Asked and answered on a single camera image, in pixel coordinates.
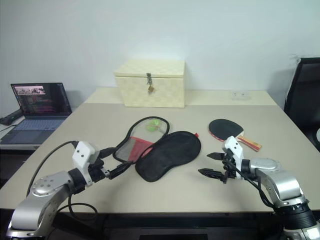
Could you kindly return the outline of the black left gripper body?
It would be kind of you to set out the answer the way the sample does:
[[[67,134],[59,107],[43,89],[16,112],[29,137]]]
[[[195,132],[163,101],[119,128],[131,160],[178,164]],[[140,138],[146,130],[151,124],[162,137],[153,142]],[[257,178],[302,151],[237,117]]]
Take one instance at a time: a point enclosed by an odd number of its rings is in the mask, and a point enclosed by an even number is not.
[[[102,159],[104,158],[100,158],[99,153],[94,163],[91,163],[88,167],[88,173],[94,183],[109,177],[110,171],[104,168]]]

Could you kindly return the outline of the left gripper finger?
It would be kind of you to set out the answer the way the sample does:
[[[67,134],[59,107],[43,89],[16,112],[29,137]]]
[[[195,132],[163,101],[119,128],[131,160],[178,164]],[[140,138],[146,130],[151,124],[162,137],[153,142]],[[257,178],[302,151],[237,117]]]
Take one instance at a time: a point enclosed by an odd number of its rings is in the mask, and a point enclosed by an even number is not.
[[[102,149],[99,152],[99,157],[106,158],[106,157],[112,155],[115,151],[116,151],[115,147],[108,147],[108,148]]]
[[[124,173],[129,167],[132,166],[132,163],[127,161],[127,162],[123,162],[120,165],[118,165],[115,169],[111,170],[109,172],[108,178],[109,179],[114,179],[117,176],[121,175],[122,173]]]

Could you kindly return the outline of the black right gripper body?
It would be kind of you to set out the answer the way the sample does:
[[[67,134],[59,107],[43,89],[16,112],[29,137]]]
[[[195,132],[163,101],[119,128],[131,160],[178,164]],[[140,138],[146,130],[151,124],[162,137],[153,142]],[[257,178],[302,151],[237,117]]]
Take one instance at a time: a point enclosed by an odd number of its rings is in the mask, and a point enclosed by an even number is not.
[[[228,179],[236,178],[236,160],[234,159],[233,152],[229,148],[223,148],[222,150],[224,151],[224,153],[221,154],[221,161],[225,172],[221,181],[226,184]]]

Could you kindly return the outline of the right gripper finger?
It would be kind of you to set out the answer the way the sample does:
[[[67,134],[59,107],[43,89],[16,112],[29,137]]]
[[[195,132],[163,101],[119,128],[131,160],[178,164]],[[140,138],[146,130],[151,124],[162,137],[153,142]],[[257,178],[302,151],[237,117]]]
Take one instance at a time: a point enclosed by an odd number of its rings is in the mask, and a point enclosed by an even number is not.
[[[208,158],[211,158],[213,160],[217,161],[223,161],[225,159],[225,153],[222,152],[212,152],[206,155]]]
[[[211,179],[218,179],[221,180],[223,177],[223,174],[220,171],[215,171],[210,168],[201,168],[197,170],[201,175],[211,178]]]

